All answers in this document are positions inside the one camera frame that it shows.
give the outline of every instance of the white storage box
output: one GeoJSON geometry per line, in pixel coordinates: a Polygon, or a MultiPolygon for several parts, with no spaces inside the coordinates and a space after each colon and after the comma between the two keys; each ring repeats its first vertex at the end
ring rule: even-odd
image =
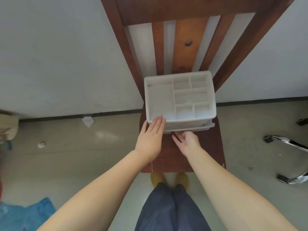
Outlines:
{"type": "Polygon", "coordinates": [[[215,92],[210,71],[144,78],[148,123],[160,114],[166,118],[164,133],[200,131],[213,127],[215,92]]]}

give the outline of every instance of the beige cloth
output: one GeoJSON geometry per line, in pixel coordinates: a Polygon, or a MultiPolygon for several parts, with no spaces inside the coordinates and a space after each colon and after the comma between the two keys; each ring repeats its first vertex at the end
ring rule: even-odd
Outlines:
{"type": "Polygon", "coordinates": [[[0,140],[12,140],[18,131],[18,117],[0,114],[0,140]]]}

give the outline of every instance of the black caster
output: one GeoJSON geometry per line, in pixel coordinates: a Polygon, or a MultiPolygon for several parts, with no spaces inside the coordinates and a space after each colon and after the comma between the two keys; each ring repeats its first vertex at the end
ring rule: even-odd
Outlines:
{"type": "Polygon", "coordinates": [[[297,123],[299,126],[307,125],[307,124],[308,124],[308,118],[304,118],[304,119],[297,120],[296,123],[297,123]]]}
{"type": "Polygon", "coordinates": [[[288,184],[289,178],[280,174],[277,174],[276,178],[278,181],[288,184]]]}
{"type": "Polygon", "coordinates": [[[266,136],[264,136],[264,137],[263,137],[263,140],[264,140],[264,142],[266,142],[266,143],[271,143],[271,142],[274,141],[274,140],[272,139],[272,136],[271,136],[271,135],[266,135],[266,136]]]}

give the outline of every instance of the left hand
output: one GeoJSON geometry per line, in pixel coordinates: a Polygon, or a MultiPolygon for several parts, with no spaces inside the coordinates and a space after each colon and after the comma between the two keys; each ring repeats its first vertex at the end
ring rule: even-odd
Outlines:
{"type": "Polygon", "coordinates": [[[161,151],[161,140],[166,124],[162,115],[155,117],[148,130],[148,122],[145,121],[138,136],[135,151],[147,157],[148,162],[153,161],[161,151]]]}

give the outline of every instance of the black baseboard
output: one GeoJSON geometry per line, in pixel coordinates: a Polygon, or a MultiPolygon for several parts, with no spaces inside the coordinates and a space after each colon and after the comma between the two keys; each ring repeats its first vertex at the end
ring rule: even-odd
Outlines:
{"type": "MultiPolygon", "coordinates": [[[[232,105],[263,104],[263,103],[277,103],[277,102],[302,101],[302,100],[308,100],[308,96],[277,98],[277,99],[265,99],[265,100],[223,102],[223,103],[217,103],[216,106],[217,107],[223,107],[223,106],[232,106],[232,105]]],[[[79,114],[79,115],[46,117],[46,118],[30,118],[30,119],[21,119],[21,120],[19,120],[19,122],[41,122],[41,121],[51,121],[51,120],[83,118],[85,116],[102,117],[102,116],[112,116],[112,115],[121,115],[121,114],[141,113],[141,111],[142,111],[142,109],[133,109],[133,110],[124,110],[124,111],[105,112],[105,113],[79,114]]]]}

